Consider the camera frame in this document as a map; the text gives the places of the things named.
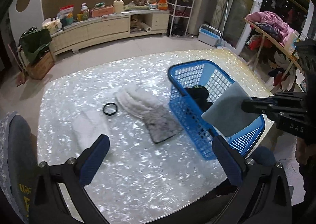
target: tile floor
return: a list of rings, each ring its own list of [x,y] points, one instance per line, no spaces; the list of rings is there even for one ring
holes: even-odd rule
[[[49,81],[85,68],[128,57],[211,48],[197,39],[169,38],[161,35],[103,43],[82,49],[76,54],[66,52],[58,55],[55,66],[42,81],[29,79],[26,84],[19,87],[15,85],[17,69],[12,68],[0,85],[0,118],[7,112],[18,111],[29,123],[32,133],[37,135],[41,100],[45,84]],[[261,70],[257,69],[255,72],[265,81],[266,77],[262,75]],[[287,171],[289,185],[295,187],[292,204],[301,202],[304,196],[302,178],[298,173],[298,164],[293,153],[294,148],[295,138],[282,136],[275,149],[276,159],[282,160]]]

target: green bag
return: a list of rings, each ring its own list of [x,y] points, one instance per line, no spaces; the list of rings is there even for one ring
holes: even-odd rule
[[[52,38],[47,29],[34,31],[20,38],[20,44],[24,54],[30,64],[34,64],[40,60],[44,53],[49,50],[48,46]]]

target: blue plastic basket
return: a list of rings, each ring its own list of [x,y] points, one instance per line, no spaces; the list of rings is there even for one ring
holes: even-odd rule
[[[201,117],[202,110],[185,90],[186,87],[202,85],[209,91],[209,102],[215,102],[220,95],[235,81],[229,77],[217,64],[208,60],[197,60],[173,65],[168,70],[172,83],[170,109],[194,142],[198,151],[206,160],[216,156],[212,150],[212,133],[217,136],[214,127]],[[259,116],[249,126],[231,137],[225,137],[231,148],[236,149],[242,156],[251,149],[254,142],[264,131],[263,116]]]

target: pink box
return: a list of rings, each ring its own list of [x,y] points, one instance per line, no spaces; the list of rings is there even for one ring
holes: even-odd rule
[[[113,6],[105,6],[105,7],[96,7],[91,10],[92,17],[102,16],[102,15],[109,15],[114,13]]]

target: orange bag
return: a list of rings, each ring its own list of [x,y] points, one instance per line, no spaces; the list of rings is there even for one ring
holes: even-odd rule
[[[167,0],[160,0],[158,2],[158,9],[160,9],[160,10],[168,10]]]

